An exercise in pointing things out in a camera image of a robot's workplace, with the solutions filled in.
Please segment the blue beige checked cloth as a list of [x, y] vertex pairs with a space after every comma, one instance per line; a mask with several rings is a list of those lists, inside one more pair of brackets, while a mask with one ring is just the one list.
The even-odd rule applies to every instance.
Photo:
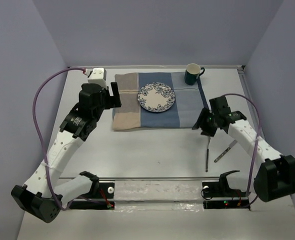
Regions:
[[[134, 128], [188, 128], [196, 123], [208, 101], [201, 80], [185, 83], [184, 72], [132, 72], [116, 74], [121, 107], [113, 109], [112, 129], [125, 131]], [[147, 84], [168, 85], [175, 94], [173, 105], [163, 112], [151, 112], [140, 105], [139, 90]]]

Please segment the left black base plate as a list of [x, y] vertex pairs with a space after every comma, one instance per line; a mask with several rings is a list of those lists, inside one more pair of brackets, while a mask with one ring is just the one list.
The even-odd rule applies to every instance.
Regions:
[[101, 182], [95, 193], [75, 199], [69, 208], [71, 210], [114, 210], [114, 193], [114, 182]]

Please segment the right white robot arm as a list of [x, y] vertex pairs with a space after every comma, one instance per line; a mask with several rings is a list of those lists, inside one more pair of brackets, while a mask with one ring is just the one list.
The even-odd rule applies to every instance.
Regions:
[[193, 129], [201, 129], [207, 137], [223, 130], [251, 157], [251, 162], [248, 175], [242, 175], [240, 170], [220, 174], [216, 186], [208, 188], [208, 197], [241, 191], [247, 196], [254, 193], [266, 203], [295, 194], [295, 158], [268, 144], [260, 135], [260, 127], [254, 129], [242, 112], [231, 110], [225, 95], [212, 98], [209, 103], [210, 108], [201, 110]]

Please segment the green white ceramic mug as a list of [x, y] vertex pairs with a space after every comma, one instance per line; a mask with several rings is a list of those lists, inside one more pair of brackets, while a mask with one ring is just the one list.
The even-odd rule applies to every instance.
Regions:
[[201, 75], [205, 73], [205, 68], [196, 63], [190, 63], [186, 66], [184, 81], [187, 85], [194, 85]]

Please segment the silver fork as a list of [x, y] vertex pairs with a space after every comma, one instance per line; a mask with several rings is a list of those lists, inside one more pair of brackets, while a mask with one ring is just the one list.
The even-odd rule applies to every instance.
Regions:
[[205, 172], [206, 173], [209, 171], [210, 142], [211, 142], [211, 137], [208, 136], [206, 154], [205, 154]]

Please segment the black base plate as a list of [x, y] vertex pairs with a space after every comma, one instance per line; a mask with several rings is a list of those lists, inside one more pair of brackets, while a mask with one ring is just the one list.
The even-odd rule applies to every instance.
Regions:
[[114, 193], [114, 182], [101, 182], [95, 193], [75, 199], [69, 208], [71, 210], [114, 210]]
[[218, 181], [202, 183], [200, 195], [203, 198], [205, 210], [246, 208], [250, 203], [246, 194], [239, 189], [223, 190]]

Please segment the blue floral ceramic plate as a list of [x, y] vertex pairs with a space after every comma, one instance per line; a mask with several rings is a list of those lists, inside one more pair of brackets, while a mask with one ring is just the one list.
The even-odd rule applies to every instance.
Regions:
[[169, 110], [176, 101], [174, 90], [165, 83], [152, 82], [140, 88], [137, 94], [139, 105], [152, 113]]

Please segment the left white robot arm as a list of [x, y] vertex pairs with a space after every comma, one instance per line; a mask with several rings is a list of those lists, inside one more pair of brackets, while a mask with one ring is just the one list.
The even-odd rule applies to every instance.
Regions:
[[57, 182], [72, 156], [97, 127], [103, 111], [121, 105], [116, 82], [112, 82], [111, 87], [82, 84], [78, 102], [61, 123], [39, 167], [23, 185], [15, 185], [11, 191], [22, 210], [50, 223], [60, 211], [69, 208], [74, 199], [92, 198], [102, 192], [99, 177], [88, 171], [61, 185]]

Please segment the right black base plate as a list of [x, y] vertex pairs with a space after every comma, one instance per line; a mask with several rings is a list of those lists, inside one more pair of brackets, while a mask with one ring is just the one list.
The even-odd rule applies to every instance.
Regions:
[[239, 189], [223, 190], [218, 181], [202, 183], [200, 195], [203, 198], [205, 210], [246, 208], [250, 203], [246, 194]]

